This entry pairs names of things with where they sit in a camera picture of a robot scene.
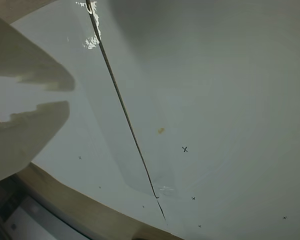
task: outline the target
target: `crack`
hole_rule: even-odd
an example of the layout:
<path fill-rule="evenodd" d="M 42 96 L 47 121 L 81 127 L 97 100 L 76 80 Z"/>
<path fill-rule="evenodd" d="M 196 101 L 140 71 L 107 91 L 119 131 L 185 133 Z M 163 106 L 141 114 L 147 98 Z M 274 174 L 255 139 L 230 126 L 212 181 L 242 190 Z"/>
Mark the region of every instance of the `crack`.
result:
<path fill-rule="evenodd" d="M 100 38 L 100 35 L 99 35 L 99 28 L 98 28 L 98 26 L 97 26 L 96 19 L 95 19 L 95 17 L 94 17 L 93 11 L 92 11 L 92 5 L 91 5 L 91 1 L 90 1 L 90 0 L 86 0 L 86 7 L 87 7 L 87 11 L 88 11 L 89 16 L 90 16 L 90 20 L 91 20 L 91 23 L 92 23 L 92 26 L 93 26 L 94 33 L 95 33 L 95 35 L 96 35 L 96 37 L 97 37 L 97 40 L 99 41 L 99 48 L 100 48 L 100 50 L 101 50 L 103 59 L 104 59 L 104 61 L 105 61 L 106 67 L 107 67 L 107 69 L 108 69 L 108 71 L 109 71 L 109 74 L 110 74 L 112 83 L 113 83 L 113 85 L 114 85 L 116 94 L 117 94 L 117 96 L 118 96 L 118 98 L 119 98 L 119 101 L 120 101 L 120 104 L 121 104 L 121 107 L 122 107 L 124 116 L 125 116 L 126 121 L 127 121 L 128 125 L 129 125 L 129 129 L 130 129 L 130 132 L 131 132 L 131 134 L 132 134 L 134 143 L 135 143 L 136 148 L 137 148 L 137 150 L 138 150 L 138 153 L 139 153 L 139 155 L 140 155 L 140 157 L 141 157 L 143 166 L 144 166 L 145 171 L 146 171 L 147 178 L 148 178 L 148 180 L 149 180 L 149 182 L 150 182 L 150 185 L 151 185 L 151 189 L 152 189 L 153 195 L 155 196 L 156 199 L 158 199 L 159 197 L 156 195 L 156 192 L 155 192 L 153 183 L 152 183 L 152 181 L 151 181 L 150 174 L 149 174 L 149 171 L 148 171 L 148 168 L 147 168 L 147 165 L 146 165 L 144 156 L 143 156 L 143 154 L 142 154 L 142 152 L 141 152 L 141 149 L 140 149 L 140 146 L 139 146 L 139 144 L 138 144 L 136 134 L 135 134 L 135 132 L 134 132 L 134 130 L 133 130 L 133 127 L 132 127 L 132 124 L 131 124 L 131 121 L 130 121 L 130 118 L 129 118 L 129 115 L 128 115 L 128 112 L 127 112 L 127 109 L 126 109 L 126 106 L 125 106 L 124 101 L 123 101 L 123 98 L 122 98 L 122 96 L 121 96 L 121 93 L 120 93 L 120 90 L 119 90 L 117 81 L 116 81 L 116 79 L 115 79 L 114 73 L 113 73 L 112 68 L 111 68 L 111 66 L 110 66 L 110 63 L 109 63 L 109 60 L 108 60 L 108 57 L 107 57 L 105 48 L 104 48 L 104 46 L 103 46 L 103 44 L 102 44 L 102 41 L 101 41 L 101 38 Z M 160 206 L 158 200 L 157 200 L 157 203 L 158 203 L 158 205 L 159 205 L 159 207 L 160 207 L 160 210 L 161 210 L 161 212 L 162 212 L 162 215 L 163 215 L 164 219 L 166 219 L 166 217 L 165 217 L 165 215 L 164 215 L 164 212 L 163 212 L 163 210 L 162 210 L 162 208 L 161 208 L 161 206 Z"/>

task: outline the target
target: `wooden edge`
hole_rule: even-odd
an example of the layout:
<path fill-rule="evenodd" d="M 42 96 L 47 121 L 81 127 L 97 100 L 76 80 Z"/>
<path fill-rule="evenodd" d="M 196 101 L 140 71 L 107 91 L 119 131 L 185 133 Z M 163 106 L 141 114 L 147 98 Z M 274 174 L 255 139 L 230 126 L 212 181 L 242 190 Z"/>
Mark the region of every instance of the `wooden edge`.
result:
<path fill-rule="evenodd" d="M 15 175 L 39 202 L 92 239 L 179 240 L 172 234 L 137 221 L 65 186 L 31 163 Z"/>
<path fill-rule="evenodd" d="M 0 18 L 11 24 L 56 0 L 0 0 Z"/>

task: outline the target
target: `orange spot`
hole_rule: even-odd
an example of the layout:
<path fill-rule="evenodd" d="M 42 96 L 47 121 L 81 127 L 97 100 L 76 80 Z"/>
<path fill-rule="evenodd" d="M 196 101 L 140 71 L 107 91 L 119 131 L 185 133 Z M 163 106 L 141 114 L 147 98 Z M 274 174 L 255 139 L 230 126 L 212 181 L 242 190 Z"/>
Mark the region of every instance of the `orange spot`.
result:
<path fill-rule="evenodd" d="M 162 127 L 162 128 L 160 128 L 160 129 L 158 130 L 158 133 L 159 133 L 159 134 L 162 134 L 164 131 L 165 131 L 165 129 Z"/>

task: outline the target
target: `blurry object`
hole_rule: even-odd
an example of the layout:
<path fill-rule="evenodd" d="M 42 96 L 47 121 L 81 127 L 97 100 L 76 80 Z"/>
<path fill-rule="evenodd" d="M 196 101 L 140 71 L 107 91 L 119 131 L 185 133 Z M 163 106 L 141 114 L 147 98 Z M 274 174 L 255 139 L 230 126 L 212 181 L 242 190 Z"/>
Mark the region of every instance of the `blurry object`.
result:
<path fill-rule="evenodd" d="M 0 180 L 25 168 L 69 117 L 66 101 L 11 115 L 0 123 Z"/>
<path fill-rule="evenodd" d="M 0 76 L 21 83 L 45 84 L 47 90 L 72 91 L 70 73 L 37 45 L 0 19 Z"/>

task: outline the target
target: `glue residue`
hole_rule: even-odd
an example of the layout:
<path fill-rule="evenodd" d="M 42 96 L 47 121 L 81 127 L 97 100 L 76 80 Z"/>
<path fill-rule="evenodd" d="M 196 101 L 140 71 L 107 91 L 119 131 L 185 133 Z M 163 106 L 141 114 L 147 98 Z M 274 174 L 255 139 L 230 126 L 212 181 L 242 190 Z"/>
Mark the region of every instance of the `glue residue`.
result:
<path fill-rule="evenodd" d="M 88 11 L 89 14 L 92 14 L 94 19 L 95 19 L 95 23 L 96 23 L 96 27 L 98 29 L 98 34 L 99 34 L 99 37 L 101 38 L 101 31 L 100 31 L 100 28 L 99 28 L 99 16 L 97 14 L 97 1 L 93 1 L 91 2 L 91 8 L 92 9 L 88 9 L 87 7 L 87 4 L 84 3 L 84 2 L 75 2 L 76 4 L 78 4 L 80 7 L 85 7 L 86 10 Z M 91 37 L 88 37 L 83 46 L 87 49 L 93 49 L 95 48 L 98 44 L 99 44 L 99 40 L 97 38 L 97 35 L 94 34 L 94 36 L 91 36 Z"/>

